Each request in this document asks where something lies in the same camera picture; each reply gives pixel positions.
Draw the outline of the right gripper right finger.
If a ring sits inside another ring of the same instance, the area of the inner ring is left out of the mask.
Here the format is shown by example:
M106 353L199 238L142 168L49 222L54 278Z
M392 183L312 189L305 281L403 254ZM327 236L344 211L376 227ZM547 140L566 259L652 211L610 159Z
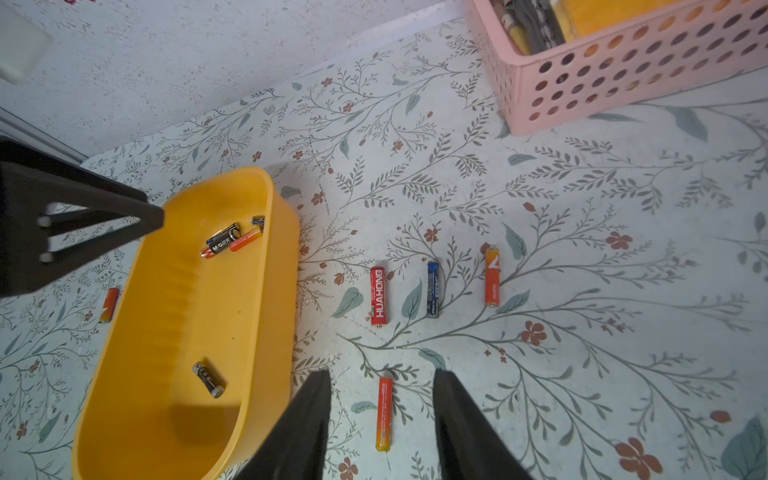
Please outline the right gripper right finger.
M435 371L433 407L444 479L531 479L453 372Z

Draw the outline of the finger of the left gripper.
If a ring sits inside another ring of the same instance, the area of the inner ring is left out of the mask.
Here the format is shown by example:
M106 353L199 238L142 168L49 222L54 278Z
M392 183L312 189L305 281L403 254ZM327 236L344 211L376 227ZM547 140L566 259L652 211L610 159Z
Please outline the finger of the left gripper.
M104 222L137 222L53 251L49 239ZM1 295L33 293L161 229L147 195L13 140L1 142Z

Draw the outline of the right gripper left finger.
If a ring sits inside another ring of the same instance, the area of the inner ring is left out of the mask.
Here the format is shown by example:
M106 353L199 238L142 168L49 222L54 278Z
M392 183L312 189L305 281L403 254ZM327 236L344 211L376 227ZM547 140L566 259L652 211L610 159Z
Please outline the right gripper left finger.
M331 398L330 373L311 373L235 479L322 478Z

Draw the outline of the small black battery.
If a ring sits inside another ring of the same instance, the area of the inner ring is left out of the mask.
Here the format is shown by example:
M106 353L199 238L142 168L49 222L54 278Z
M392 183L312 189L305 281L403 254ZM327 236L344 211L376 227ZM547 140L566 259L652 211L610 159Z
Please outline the small black battery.
M225 392L225 383L216 370L205 361L196 362L192 371L206 387L212 398L218 399Z

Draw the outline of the orange red AA battery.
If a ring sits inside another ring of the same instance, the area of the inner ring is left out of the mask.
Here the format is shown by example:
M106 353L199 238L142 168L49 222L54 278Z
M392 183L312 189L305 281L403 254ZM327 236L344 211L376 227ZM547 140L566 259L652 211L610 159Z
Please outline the orange red AA battery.
M102 311L99 316L99 322L100 323L109 323L112 321L114 312L117 307L118 299L119 299L120 289L119 288L110 288L107 291L106 297L104 299L104 303L102 306Z

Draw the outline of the yellow plastic storage box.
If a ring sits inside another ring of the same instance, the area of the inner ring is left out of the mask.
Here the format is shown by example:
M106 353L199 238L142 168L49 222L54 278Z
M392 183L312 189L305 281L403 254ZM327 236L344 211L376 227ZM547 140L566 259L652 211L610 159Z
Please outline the yellow plastic storage box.
M249 459L291 392L299 220L271 177L244 167L169 199L138 249L73 448L78 479L215 479ZM200 252L238 222L263 235ZM214 399L192 367L225 383Z

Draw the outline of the red AAA battery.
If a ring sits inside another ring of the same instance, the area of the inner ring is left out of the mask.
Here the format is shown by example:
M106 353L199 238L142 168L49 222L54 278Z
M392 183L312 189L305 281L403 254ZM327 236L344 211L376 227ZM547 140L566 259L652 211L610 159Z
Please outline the red AAA battery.
M371 280L371 324L387 324L386 314L386 271L382 266L375 266L370 271Z

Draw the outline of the orange yellow AA battery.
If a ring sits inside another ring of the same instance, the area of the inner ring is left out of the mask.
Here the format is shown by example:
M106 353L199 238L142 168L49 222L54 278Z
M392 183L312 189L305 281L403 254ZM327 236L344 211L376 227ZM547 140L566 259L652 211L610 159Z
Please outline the orange yellow AA battery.
M485 305L498 307L501 293L501 264L500 251L496 247L489 247L485 252Z

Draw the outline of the dark blue AAA battery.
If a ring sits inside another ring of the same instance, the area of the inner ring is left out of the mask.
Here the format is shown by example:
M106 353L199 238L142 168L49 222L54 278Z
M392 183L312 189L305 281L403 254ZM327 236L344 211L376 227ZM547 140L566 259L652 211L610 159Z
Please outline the dark blue AAA battery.
M438 318L440 309L439 292L439 274L440 265L438 262L431 261L427 264L427 308L428 318Z

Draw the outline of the black gold battery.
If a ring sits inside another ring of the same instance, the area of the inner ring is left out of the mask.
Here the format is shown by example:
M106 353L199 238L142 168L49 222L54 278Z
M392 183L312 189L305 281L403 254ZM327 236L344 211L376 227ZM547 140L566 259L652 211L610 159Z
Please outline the black gold battery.
M241 227L238 222L235 222L208 239L206 241L207 248L212 254L217 255L238 240L240 236Z

